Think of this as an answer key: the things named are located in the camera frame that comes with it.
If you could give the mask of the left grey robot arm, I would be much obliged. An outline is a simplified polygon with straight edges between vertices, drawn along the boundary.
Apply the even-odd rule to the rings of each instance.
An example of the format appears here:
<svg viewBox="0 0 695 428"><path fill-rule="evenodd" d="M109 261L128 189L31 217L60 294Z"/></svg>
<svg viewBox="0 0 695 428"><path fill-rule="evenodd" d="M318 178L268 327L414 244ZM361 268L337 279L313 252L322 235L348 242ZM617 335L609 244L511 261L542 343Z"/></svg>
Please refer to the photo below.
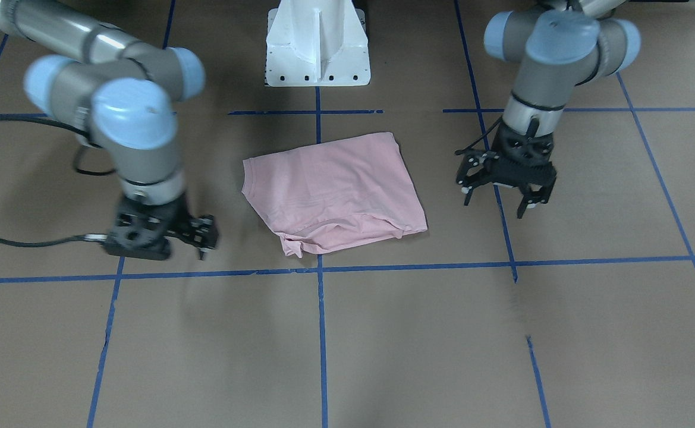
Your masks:
<svg viewBox="0 0 695 428"><path fill-rule="evenodd" d="M521 218L549 202L557 179L551 162L554 132L573 90L618 73L638 57L641 34L630 21L612 16L619 1L538 1L526 11L492 17L484 32L486 51L520 65L488 150L474 143L462 156L456 183L468 205L486 184L515 188Z"/></svg>

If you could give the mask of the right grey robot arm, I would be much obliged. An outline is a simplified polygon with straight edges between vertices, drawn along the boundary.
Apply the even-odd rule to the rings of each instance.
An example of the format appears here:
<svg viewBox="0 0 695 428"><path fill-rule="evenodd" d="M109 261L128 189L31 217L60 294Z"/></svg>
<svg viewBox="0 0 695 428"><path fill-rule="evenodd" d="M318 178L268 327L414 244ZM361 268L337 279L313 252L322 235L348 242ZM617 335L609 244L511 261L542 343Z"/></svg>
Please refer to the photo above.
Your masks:
<svg viewBox="0 0 695 428"><path fill-rule="evenodd" d="M181 47L152 46L57 1L0 1L0 32L52 51L24 76L27 98L45 113L27 122L68 130L84 147L108 152L122 187L113 225L103 235L0 238L0 244L92 242L110 255L146 260L171 257L171 238L195 247L200 260L214 250L216 220L188 209L173 110L204 89L199 57Z"/></svg>

